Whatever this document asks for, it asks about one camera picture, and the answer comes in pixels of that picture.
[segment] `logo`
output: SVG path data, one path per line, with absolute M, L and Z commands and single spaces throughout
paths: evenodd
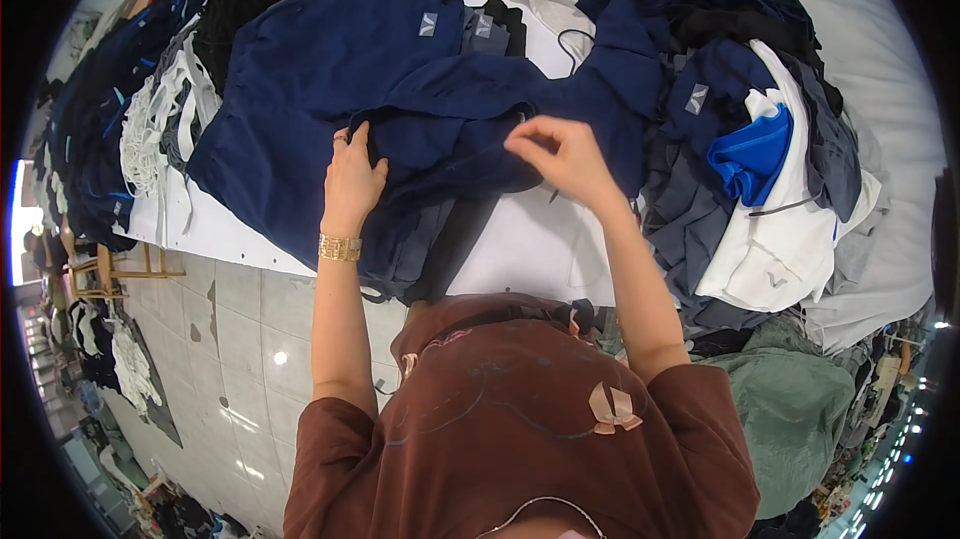
M 430 12 L 423 13 L 423 19 L 420 21 L 421 37 L 433 37 L 433 31 L 437 28 L 437 15 Z
M 767 276 L 770 277 L 770 286 L 774 287 L 774 289 L 779 289 L 780 287 L 784 286 L 787 282 L 786 279 L 780 279 L 779 281 L 777 281 L 777 279 L 774 277 L 773 272 L 768 272 Z
M 707 99 L 707 91 L 710 89 L 707 85 L 694 85 L 693 92 L 690 93 L 690 100 L 686 102 L 684 109 L 693 115 L 700 115 L 700 110 L 704 106 L 704 100 Z
M 474 33 L 477 37 L 484 39 L 490 38 L 490 30 L 494 26 L 494 19 L 489 16 L 481 16 L 477 19 L 477 30 Z

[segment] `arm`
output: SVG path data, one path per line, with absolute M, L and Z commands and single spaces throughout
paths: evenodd
M 347 131 L 337 133 L 333 160 L 326 170 L 325 208 L 321 233 L 335 238 L 357 238 L 383 192 L 387 161 L 370 168 L 364 122 L 347 145 Z M 377 395 L 371 373 L 370 341 L 357 280 L 355 261 L 320 258 L 313 305 L 310 370 L 313 399 L 338 397 L 377 417 Z
M 537 116 L 513 129 L 504 147 L 587 206 L 603 226 L 630 369 L 649 383 L 667 368 L 689 364 L 670 293 L 627 199 L 607 170 L 591 127 Z

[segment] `black cord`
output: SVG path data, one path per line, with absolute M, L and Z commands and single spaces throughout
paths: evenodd
M 570 74 L 567 76 L 573 76 L 573 71 L 577 69 L 577 59 L 573 57 L 573 54 L 570 53 L 570 51 L 567 49 L 567 46 L 564 45 L 563 41 L 561 41 L 561 39 L 567 33 L 577 33 L 578 35 L 583 35 L 593 42 L 596 42 L 596 39 L 594 39 L 594 36 L 590 33 L 582 31 L 579 28 L 568 28 L 564 31 L 560 31 L 560 33 L 557 35 L 557 44 L 559 45 L 559 48 L 562 49 L 563 52 L 566 53 L 566 56 L 570 58 Z

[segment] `hand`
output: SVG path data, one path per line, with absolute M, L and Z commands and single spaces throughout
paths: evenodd
M 597 217 L 602 211 L 626 205 L 588 124 L 539 115 L 518 124 L 503 146 Z
M 377 205 L 387 183 L 387 159 L 370 168 L 367 154 L 367 133 L 370 123 L 364 122 L 353 133 L 347 145 L 348 129 L 336 132 L 333 139 L 333 160 L 326 168 L 323 182 L 326 205 L 319 231 L 336 238 L 358 238 L 367 214 Z

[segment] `sleeve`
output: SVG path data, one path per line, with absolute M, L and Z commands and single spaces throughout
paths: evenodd
M 316 536 L 327 508 L 371 448 L 374 421 L 335 397 L 311 402 L 296 430 L 294 477 L 283 512 L 283 536 Z
M 697 364 L 674 366 L 658 374 L 647 390 L 679 444 L 705 535 L 746 536 L 761 494 L 727 372 Z

